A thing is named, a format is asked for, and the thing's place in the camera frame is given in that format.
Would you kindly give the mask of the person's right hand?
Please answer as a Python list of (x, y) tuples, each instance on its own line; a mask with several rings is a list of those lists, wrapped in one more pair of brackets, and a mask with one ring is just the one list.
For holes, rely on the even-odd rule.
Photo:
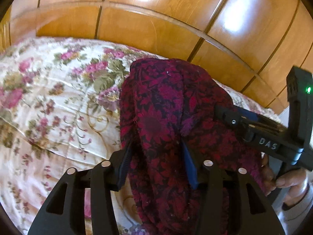
[(269, 195), (273, 190), (289, 188), (284, 198), (284, 203), (288, 207), (297, 205), (308, 191), (308, 172), (301, 168), (292, 170), (279, 178), (274, 178), (274, 173), (268, 166), (268, 155), (262, 155), (262, 175), (264, 178), (265, 195)]

